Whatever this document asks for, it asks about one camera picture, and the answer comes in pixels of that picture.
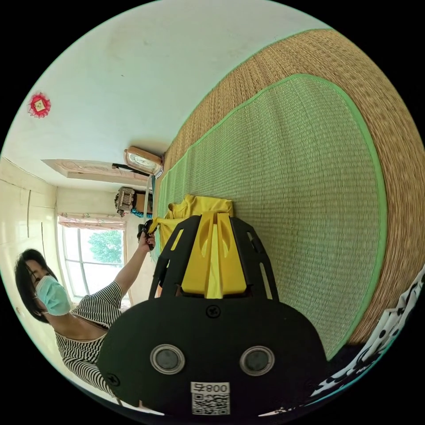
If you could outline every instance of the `green mat border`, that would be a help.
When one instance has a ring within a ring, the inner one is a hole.
[[[253,97],[251,97],[247,101],[243,102],[242,104],[240,104],[239,106],[237,106],[233,110],[231,110],[221,121],[219,121],[217,124],[215,124],[199,140],[197,140],[193,145],[191,145],[187,149],[186,153],[175,163],[175,165],[172,168],[170,168],[170,170],[164,176],[164,179],[161,183],[164,183],[164,180],[166,180],[167,177],[168,177],[168,173],[180,161],[182,161],[184,159],[184,157],[188,154],[188,152],[191,149],[193,149],[195,146],[197,146],[202,140],[205,139],[205,137],[207,137],[217,127],[222,125],[223,122],[225,120],[227,120],[232,114],[236,113],[239,109],[244,108],[245,106],[247,106],[248,104],[253,102],[259,96],[263,95],[266,91],[269,91],[276,86],[282,85],[289,80],[299,78],[299,77],[304,77],[304,78],[306,77],[306,78],[309,78],[311,80],[316,80],[316,81],[320,81],[322,83],[325,83],[328,86],[332,87],[335,91],[337,91],[337,93],[340,94],[340,96],[345,100],[348,109],[353,114],[353,116],[356,120],[356,123],[359,126],[359,130],[362,133],[362,135],[363,135],[363,137],[366,141],[366,145],[367,145],[368,150],[369,150],[370,158],[372,160],[372,163],[373,163],[373,166],[374,166],[374,169],[375,169],[376,182],[377,182],[377,188],[376,189],[377,189],[377,192],[378,192],[378,209],[379,209],[380,224],[379,224],[379,246],[378,246],[378,251],[376,253],[374,269],[373,269],[373,272],[372,272],[371,279],[369,281],[368,290],[366,291],[366,294],[363,298],[361,307],[360,307],[360,309],[359,309],[359,311],[358,311],[358,313],[357,313],[357,315],[356,315],[356,317],[355,317],[355,319],[352,323],[352,326],[349,328],[349,330],[345,334],[341,343],[329,355],[328,359],[331,359],[346,344],[346,342],[350,339],[350,336],[353,334],[354,330],[358,326],[359,322],[361,321],[364,313],[366,312],[366,310],[367,310],[367,308],[368,308],[368,306],[369,306],[369,304],[372,300],[373,294],[375,293],[376,284],[377,284],[378,279],[379,279],[380,274],[381,274],[382,263],[383,263],[383,260],[384,260],[384,257],[385,257],[386,239],[387,239],[387,200],[386,200],[386,188],[385,188],[385,181],[384,181],[384,176],[383,176],[383,172],[382,172],[382,168],[381,168],[381,162],[379,160],[379,156],[378,156],[378,153],[376,151],[375,144],[373,142],[372,136],[370,135],[369,129],[367,128],[367,124],[364,121],[363,116],[360,113],[360,111],[358,110],[356,104],[349,97],[349,95],[341,87],[337,86],[336,84],[334,84],[334,83],[332,83],[328,80],[325,80],[324,78],[317,77],[315,75],[294,74],[294,75],[291,75],[287,78],[284,78],[283,80],[280,80],[280,81],[262,89],[257,94],[255,94]],[[161,194],[159,194],[158,207],[160,207],[161,201],[162,201],[161,200]]]

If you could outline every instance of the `green tatami mat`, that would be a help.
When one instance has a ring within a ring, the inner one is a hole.
[[[386,243],[379,159],[344,91],[304,74],[262,90],[168,171],[158,215],[186,193],[234,201],[267,250],[280,301],[333,357],[371,300]]]

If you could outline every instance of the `yellow bracket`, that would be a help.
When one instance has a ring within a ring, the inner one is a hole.
[[[217,214],[217,234],[221,293],[223,296],[243,294],[247,289],[247,284],[228,214]]]
[[[188,294],[203,295],[207,298],[215,224],[217,225],[216,245],[221,296],[243,294],[247,285],[228,213],[205,212],[202,214],[183,278],[182,289]]]
[[[211,266],[211,246],[213,244],[213,212],[204,212],[201,216],[198,232],[193,243],[192,253],[183,278],[182,289],[186,293],[204,295],[208,292],[209,270]]]

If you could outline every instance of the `woman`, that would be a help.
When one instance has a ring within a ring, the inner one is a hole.
[[[149,244],[155,246],[155,237],[146,238],[142,233],[136,252],[114,281],[95,294],[83,297],[73,310],[65,289],[38,251],[23,252],[15,267],[16,284],[25,307],[35,319],[53,327],[65,366],[83,381],[113,397],[96,361],[108,329],[121,315],[121,300],[150,251]]]

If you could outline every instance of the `red ornament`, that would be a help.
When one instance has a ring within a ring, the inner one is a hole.
[[[28,112],[37,118],[44,118],[49,115],[50,107],[49,98],[43,93],[37,93],[31,97],[28,104]]]

